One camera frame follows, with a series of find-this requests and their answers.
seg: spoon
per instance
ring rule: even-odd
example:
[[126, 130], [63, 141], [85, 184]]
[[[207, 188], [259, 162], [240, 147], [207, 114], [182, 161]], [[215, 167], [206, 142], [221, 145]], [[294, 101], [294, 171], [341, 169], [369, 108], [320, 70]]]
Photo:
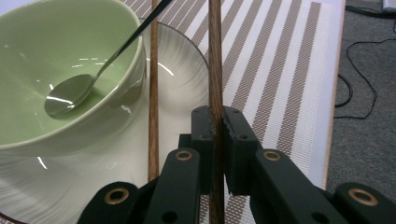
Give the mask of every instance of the spoon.
[[152, 21], [169, 5], [172, 0], [162, 0], [148, 17], [137, 27], [136, 31], [129, 39], [106, 61], [96, 76], [84, 74], [69, 79], [58, 84], [51, 90], [44, 103], [44, 109], [51, 117], [69, 112], [90, 94], [93, 85], [100, 75], [116, 60], [131, 43], [137, 39]]

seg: bowl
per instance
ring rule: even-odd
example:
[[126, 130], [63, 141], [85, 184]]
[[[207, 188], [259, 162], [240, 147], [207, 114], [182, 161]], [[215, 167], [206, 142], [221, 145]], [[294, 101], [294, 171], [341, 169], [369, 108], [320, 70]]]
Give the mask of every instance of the bowl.
[[0, 16], [0, 153], [58, 156], [100, 144], [134, 118], [146, 79], [142, 37], [73, 111], [44, 111], [50, 90], [95, 75], [140, 24], [118, 0], [42, 0]]

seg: striped surface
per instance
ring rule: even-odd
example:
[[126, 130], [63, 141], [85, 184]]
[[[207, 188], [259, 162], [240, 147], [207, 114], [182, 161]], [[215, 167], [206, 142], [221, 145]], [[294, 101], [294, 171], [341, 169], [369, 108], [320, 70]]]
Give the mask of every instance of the striped surface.
[[[140, 17], [149, 0], [121, 0]], [[344, 1], [222, 0], [224, 104], [241, 109], [262, 146], [288, 154], [317, 186], [326, 179]], [[159, 21], [208, 56], [208, 1], [174, 0]], [[228, 197], [226, 223], [254, 223], [247, 197]], [[208, 222], [202, 197], [201, 223]]]

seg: wire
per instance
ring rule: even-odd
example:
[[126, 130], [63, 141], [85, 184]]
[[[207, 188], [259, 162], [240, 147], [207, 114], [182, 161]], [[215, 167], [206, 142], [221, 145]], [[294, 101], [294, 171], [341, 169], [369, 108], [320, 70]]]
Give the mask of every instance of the wire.
[[341, 80], [343, 80], [346, 83], [348, 92], [349, 92], [348, 97], [346, 98], [346, 100], [343, 103], [335, 105], [335, 107], [343, 107], [344, 105], [347, 105], [350, 102], [350, 100], [352, 99], [353, 88], [352, 88], [352, 85], [350, 84], [350, 82], [344, 76], [342, 76], [341, 74], [338, 74], [338, 77], [341, 78]]
[[372, 104], [371, 104], [371, 107], [370, 107], [369, 112], [368, 112], [366, 115], [362, 116], [362, 117], [354, 117], [354, 116], [337, 116], [337, 117], [334, 117], [335, 119], [367, 119], [367, 118], [373, 113], [373, 110], [374, 110], [374, 108], [375, 108], [376, 99], [377, 99], [377, 92], [376, 92], [376, 90], [374, 89], [374, 87], [373, 87], [373, 85], [371, 84], [371, 82], [367, 79], [367, 77], [365, 77], [365, 76], [361, 73], [361, 71], [358, 69], [358, 67], [356, 66], [356, 64], [354, 64], [354, 63], [352, 62], [352, 59], [350, 58], [350, 55], [349, 55], [349, 51], [350, 51], [350, 49], [351, 49], [352, 47], [357, 46], [357, 45], [361, 45], [361, 44], [382, 44], [382, 43], [385, 43], [385, 42], [387, 42], [387, 41], [396, 41], [396, 39], [386, 39], [386, 40], [379, 41], [379, 42], [376, 42], [376, 41], [368, 41], [368, 42], [360, 41], [360, 42], [355, 42], [355, 43], [351, 44], [349, 47], [347, 47], [347, 49], [346, 49], [346, 56], [347, 56], [347, 58], [348, 58], [350, 64], [351, 64], [351, 65], [353, 66], [353, 68], [355, 69], [355, 71], [359, 74], [359, 76], [360, 76], [361, 78], [364, 79], [364, 81], [365, 81], [365, 82], [367, 83], [367, 85], [369, 86], [369, 88], [370, 88], [370, 90], [372, 91], [372, 94], [373, 94], [373, 101], [372, 101]]
[[396, 13], [394, 12], [379, 12], [368, 7], [346, 6], [346, 10], [369, 17], [375, 17], [381, 19], [396, 19]]

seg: saucer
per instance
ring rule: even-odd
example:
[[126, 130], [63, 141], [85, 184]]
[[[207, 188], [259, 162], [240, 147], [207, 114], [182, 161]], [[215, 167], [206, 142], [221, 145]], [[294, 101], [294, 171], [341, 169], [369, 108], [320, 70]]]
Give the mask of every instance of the saucer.
[[[208, 104], [208, 68], [201, 52], [178, 31], [160, 24], [160, 165], [191, 132], [191, 111]], [[149, 57], [149, 29], [144, 33]], [[149, 58], [147, 59], [149, 79]], [[148, 179], [149, 81], [134, 120], [118, 135], [62, 157], [0, 155], [0, 212], [21, 222], [75, 223], [103, 186]]]

